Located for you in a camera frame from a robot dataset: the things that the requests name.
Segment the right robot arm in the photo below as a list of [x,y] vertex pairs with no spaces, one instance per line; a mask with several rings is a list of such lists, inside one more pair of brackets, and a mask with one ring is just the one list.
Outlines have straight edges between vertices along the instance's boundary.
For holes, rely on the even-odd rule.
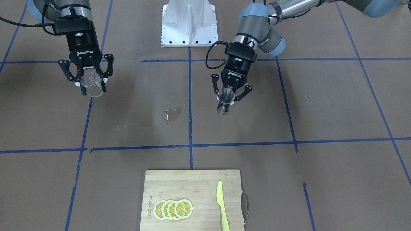
[[102,90],[106,92],[114,57],[103,55],[100,50],[89,1],[29,0],[28,9],[35,19],[52,24],[53,35],[66,36],[70,54],[58,64],[67,80],[80,86],[84,71],[93,68],[102,78]]

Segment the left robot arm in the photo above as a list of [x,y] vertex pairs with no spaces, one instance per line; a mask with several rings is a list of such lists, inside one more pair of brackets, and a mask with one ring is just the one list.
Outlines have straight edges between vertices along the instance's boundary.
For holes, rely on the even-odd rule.
[[[289,79],[299,83],[290,85],[294,95],[293,102],[298,104],[298,93],[312,97],[309,103],[296,105],[299,109],[320,109],[330,107],[359,107],[371,102],[371,97],[383,94],[383,100],[392,98],[391,104],[402,101],[401,92],[410,92],[410,68],[389,65],[395,57],[388,57],[389,49],[405,50],[409,45],[400,45],[400,38],[392,32],[398,26],[399,17],[392,11],[400,5],[400,0],[343,0],[342,4],[359,13],[353,19],[355,26],[364,33],[360,47],[355,48],[357,64],[353,59],[325,60],[314,58],[317,62],[309,66],[307,59],[293,61]],[[304,51],[329,51],[326,41],[336,45],[339,38],[332,29],[321,29],[318,42],[311,41],[313,47],[304,44],[306,33],[319,25],[329,25],[334,15],[321,18],[317,15],[325,4],[338,5],[337,0],[277,0],[269,4],[250,3],[238,17],[239,27],[232,43],[217,41],[214,46],[226,46],[228,60],[222,65],[220,75],[213,74],[214,93],[219,102],[217,111],[225,115],[228,110],[251,92],[248,72],[257,60],[256,50],[271,57],[281,57],[286,50],[287,36],[276,31],[279,24],[289,25],[290,20],[311,16],[311,24],[304,22],[293,34],[295,43],[291,48]]]

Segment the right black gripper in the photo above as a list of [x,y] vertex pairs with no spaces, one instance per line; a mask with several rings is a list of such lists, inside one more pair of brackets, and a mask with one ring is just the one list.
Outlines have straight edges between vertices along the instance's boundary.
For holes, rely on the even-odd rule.
[[[102,55],[93,22],[87,17],[61,17],[54,22],[52,28],[56,35],[66,36],[69,59],[61,59],[58,64],[67,80],[80,87],[84,69],[94,68],[99,74],[101,84],[105,84],[108,77],[113,75],[114,56],[113,54]],[[105,72],[100,67],[102,58],[107,62]],[[69,70],[71,63],[77,67],[76,75]]]

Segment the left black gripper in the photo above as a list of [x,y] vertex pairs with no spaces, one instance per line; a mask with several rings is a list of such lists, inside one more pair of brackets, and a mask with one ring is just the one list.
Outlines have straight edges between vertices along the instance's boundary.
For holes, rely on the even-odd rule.
[[[256,61],[257,54],[255,54],[255,50],[252,47],[245,43],[230,43],[225,48],[225,54],[228,55],[228,59],[222,70],[223,87],[231,87],[232,91],[236,92],[238,88],[244,85],[244,92],[238,96],[234,96],[234,99],[231,102],[231,105],[233,105],[235,104],[235,101],[240,101],[253,90],[252,86],[245,83],[247,82],[250,66]],[[218,95],[220,90],[217,86],[220,75],[212,74],[211,79],[214,93],[217,95],[217,100],[220,101]]]

